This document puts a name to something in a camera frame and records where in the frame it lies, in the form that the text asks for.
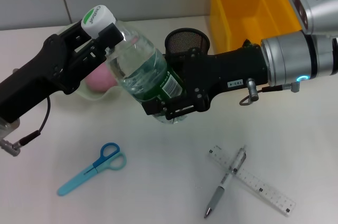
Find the white bottle cap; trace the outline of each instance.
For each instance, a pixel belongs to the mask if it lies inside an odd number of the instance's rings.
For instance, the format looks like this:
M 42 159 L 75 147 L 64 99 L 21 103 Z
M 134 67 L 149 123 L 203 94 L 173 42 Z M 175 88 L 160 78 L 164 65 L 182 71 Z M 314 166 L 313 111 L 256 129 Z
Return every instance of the white bottle cap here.
M 116 23 L 111 11 L 104 5 L 98 5 L 83 17 L 81 27 L 91 38 L 96 39 L 99 32 L 111 23 Z

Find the pen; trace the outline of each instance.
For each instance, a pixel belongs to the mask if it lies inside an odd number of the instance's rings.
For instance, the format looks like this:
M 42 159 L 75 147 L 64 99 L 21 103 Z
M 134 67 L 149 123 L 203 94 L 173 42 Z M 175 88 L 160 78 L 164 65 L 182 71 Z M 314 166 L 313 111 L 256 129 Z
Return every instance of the pen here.
M 208 206 L 206 207 L 204 218 L 206 219 L 213 210 L 215 210 L 216 205 L 220 201 L 221 197 L 224 194 L 225 189 L 229 185 L 232 177 L 237 174 L 237 171 L 241 168 L 243 162 L 245 161 L 247 155 L 245 146 L 241 148 L 234 159 L 234 161 L 231 163 L 228 172 L 224 175 L 220 185 L 217 187 L 215 193 L 213 194 Z

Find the yellow plastic bin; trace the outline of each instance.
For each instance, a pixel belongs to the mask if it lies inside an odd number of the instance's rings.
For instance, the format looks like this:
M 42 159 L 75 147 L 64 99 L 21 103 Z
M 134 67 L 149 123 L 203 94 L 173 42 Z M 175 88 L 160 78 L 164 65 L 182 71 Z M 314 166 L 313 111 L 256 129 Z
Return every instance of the yellow plastic bin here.
M 288 0 L 211 0 L 210 28 L 217 53 L 302 29 Z

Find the transparent ruler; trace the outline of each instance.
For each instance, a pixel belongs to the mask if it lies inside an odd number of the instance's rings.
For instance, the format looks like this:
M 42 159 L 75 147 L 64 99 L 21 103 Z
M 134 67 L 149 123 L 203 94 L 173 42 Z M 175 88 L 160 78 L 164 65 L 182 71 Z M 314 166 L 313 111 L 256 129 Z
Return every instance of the transparent ruler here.
M 209 150 L 209 157 L 217 162 L 225 171 L 229 170 L 231 159 L 224 153 L 222 148 L 214 146 Z M 247 185 L 264 201 L 269 203 L 273 208 L 281 212 L 285 216 L 290 216 L 296 203 L 289 197 L 285 196 L 272 186 L 258 179 L 242 167 L 237 172 L 236 176 L 240 181 Z

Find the scissors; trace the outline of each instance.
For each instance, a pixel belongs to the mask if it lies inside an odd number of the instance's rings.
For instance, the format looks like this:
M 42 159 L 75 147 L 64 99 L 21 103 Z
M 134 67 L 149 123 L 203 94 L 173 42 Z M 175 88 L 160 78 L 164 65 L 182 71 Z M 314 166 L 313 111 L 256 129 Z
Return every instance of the scissors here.
M 114 146 L 116 147 L 116 150 L 108 156 L 104 156 L 104 150 L 107 146 Z M 119 167 L 112 166 L 111 163 L 120 156 L 123 157 L 123 163 Z M 116 143 L 107 143 L 101 148 L 100 158 L 98 158 L 93 164 L 82 170 L 78 175 L 74 176 L 71 180 L 61 186 L 58 189 L 58 195 L 64 196 L 68 194 L 69 192 L 71 192 L 72 190 L 74 190 L 75 188 L 105 169 L 120 170 L 126 165 L 126 163 L 126 155 L 120 152 L 120 147 Z

